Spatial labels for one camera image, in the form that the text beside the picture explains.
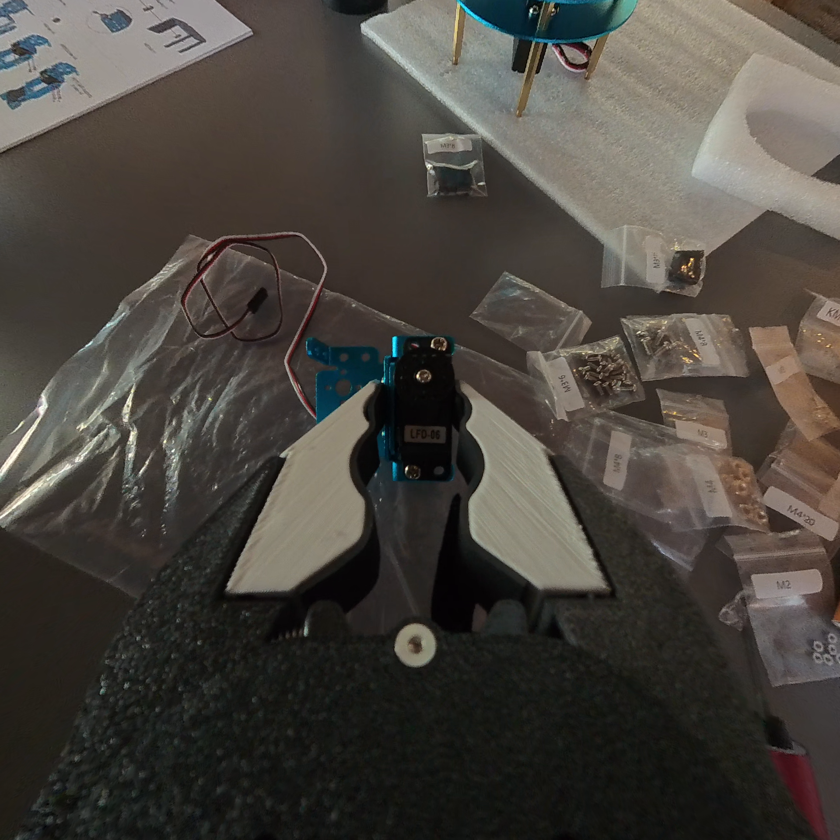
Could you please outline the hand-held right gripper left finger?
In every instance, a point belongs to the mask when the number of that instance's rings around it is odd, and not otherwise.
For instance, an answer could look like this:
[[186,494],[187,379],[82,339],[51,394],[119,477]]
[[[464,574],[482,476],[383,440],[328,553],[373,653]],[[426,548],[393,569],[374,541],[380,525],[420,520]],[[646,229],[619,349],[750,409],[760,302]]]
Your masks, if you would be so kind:
[[292,444],[227,582],[228,595],[363,599],[380,573],[368,485],[380,466],[372,381]]

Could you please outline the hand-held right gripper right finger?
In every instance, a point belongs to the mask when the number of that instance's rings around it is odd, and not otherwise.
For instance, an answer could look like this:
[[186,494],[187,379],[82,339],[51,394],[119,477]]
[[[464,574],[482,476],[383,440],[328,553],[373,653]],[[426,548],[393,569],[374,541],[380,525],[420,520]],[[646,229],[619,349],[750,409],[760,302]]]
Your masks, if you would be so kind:
[[471,385],[461,382],[459,393],[465,559],[488,569],[500,597],[609,594],[550,451]]

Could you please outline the blue perforated metal bracket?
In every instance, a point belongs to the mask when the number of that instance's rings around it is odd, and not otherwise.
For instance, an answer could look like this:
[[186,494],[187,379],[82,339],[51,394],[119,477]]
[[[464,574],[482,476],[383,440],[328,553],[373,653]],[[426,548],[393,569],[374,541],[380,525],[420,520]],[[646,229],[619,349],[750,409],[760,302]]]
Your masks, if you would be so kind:
[[316,374],[316,422],[320,424],[369,382],[383,377],[383,361],[372,346],[327,345],[307,338],[306,352],[324,369]]

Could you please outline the small red tool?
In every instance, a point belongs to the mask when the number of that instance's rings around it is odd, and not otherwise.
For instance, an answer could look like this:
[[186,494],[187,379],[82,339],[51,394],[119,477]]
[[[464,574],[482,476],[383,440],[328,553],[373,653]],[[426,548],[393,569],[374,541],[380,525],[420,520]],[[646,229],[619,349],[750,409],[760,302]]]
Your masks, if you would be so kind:
[[768,751],[782,781],[797,808],[810,824],[814,835],[828,839],[823,804],[817,788],[811,758],[805,748],[793,740],[784,721],[768,716],[763,721]]

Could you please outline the blue acrylic round robot base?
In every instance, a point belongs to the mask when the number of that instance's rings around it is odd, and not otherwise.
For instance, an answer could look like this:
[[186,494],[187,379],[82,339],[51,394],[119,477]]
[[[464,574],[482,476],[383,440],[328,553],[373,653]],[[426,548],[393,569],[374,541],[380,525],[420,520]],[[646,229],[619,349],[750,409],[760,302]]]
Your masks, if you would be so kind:
[[515,57],[518,41],[534,40],[551,48],[570,72],[585,74],[594,42],[624,26],[636,1],[461,1],[467,17],[513,38],[511,69],[522,73]]

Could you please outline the pile of clear screw bags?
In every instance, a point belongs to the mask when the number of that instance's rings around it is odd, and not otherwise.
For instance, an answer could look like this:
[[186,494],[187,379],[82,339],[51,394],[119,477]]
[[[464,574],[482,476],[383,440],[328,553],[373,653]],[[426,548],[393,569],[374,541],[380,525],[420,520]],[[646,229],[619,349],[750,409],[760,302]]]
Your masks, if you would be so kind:
[[667,559],[690,571],[721,537],[740,591],[719,619],[748,628],[772,686],[838,679],[838,416],[808,377],[838,381],[836,298],[815,296],[795,342],[786,327],[749,330],[788,417],[759,469],[734,451],[720,399],[658,388],[660,422],[618,411],[645,382],[748,377],[729,315],[626,315],[623,334],[583,343],[583,311],[506,272],[471,318],[527,352],[538,394],[571,422],[565,456]]

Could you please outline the large clear plastic bag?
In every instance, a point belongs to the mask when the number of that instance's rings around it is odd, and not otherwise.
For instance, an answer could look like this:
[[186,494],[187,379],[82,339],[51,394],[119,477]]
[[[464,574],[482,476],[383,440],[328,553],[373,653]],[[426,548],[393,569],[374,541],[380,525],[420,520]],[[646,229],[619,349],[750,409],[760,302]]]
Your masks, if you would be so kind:
[[269,292],[249,335],[201,339],[182,294],[189,237],[48,383],[2,445],[2,528],[131,595],[268,459],[311,430],[284,366],[311,282],[231,250],[206,284],[228,316]]

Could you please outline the zip bag with black parts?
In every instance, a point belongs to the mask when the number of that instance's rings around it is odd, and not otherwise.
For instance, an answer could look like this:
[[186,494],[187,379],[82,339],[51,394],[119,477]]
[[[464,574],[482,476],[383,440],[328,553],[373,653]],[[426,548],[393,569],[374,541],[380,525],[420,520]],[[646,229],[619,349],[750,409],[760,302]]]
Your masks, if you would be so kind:
[[482,139],[477,133],[424,133],[427,196],[486,197]]

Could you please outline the white foam sheet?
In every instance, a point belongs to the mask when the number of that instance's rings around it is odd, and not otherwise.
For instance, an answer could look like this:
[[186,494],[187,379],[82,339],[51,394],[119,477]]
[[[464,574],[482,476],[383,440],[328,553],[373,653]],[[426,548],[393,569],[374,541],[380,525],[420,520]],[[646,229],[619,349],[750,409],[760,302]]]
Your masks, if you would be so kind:
[[547,56],[520,118],[511,37],[472,18],[451,62],[455,2],[412,2],[361,26],[364,37],[602,239],[634,225],[709,250],[764,210],[695,178],[709,123],[753,55],[838,84],[838,64],[732,2],[639,2],[605,45],[592,80]]

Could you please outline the white foam block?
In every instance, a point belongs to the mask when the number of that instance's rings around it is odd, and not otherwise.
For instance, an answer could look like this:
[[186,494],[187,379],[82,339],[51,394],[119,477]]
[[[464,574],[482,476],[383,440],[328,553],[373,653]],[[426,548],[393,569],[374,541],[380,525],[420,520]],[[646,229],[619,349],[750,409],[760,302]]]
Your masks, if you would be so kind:
[[751,56],[710,121],[691,173],[762,211],[839,237],[839,86]]

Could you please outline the white instruction manual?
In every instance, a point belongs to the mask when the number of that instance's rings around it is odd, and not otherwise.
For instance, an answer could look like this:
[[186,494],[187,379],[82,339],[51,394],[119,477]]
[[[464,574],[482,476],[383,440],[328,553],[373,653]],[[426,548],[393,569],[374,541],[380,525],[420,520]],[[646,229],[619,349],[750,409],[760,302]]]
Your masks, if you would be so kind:
[[2,1],[1,152],[252,35],[215,1]]

